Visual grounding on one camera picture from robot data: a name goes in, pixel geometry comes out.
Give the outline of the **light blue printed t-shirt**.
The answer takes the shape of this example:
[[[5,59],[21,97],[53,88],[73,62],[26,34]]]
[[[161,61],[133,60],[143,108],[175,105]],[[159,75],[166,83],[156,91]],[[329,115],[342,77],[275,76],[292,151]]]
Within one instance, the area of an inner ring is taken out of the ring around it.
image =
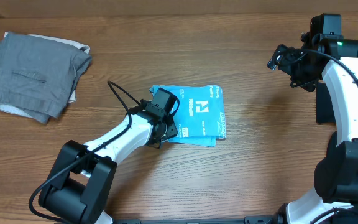
[[[159,88],[179,99],[172,109],[176,112],[173,120],[178,134],[168,142],[214,147],[218,139],[226,139],[223,89],[220,86],[153,85],[151,94],[156,94]]]

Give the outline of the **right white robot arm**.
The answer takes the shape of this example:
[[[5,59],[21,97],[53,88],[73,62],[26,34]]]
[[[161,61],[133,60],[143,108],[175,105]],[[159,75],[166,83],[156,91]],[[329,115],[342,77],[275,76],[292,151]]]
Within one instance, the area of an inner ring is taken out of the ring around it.
[[[292,87],[315,91],[317,122],[336,125],[326,155],[314,170],[313,188],[282,205],[272,222],[358,217],[358,40],[332,35],[306,41],[299,49],[280,44],[267,66],[288,74]]]

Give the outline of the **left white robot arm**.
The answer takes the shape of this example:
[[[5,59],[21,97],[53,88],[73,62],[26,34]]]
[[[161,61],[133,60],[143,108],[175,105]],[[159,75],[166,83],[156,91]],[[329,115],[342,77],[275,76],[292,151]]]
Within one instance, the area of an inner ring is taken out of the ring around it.
[[[159,105],[136,106],[100,138],[65,143],[47,180],[31,195],[30,210],[61,223],[113,223],[104,208],[117,165],[137,148],[176,135],[172,112]]]

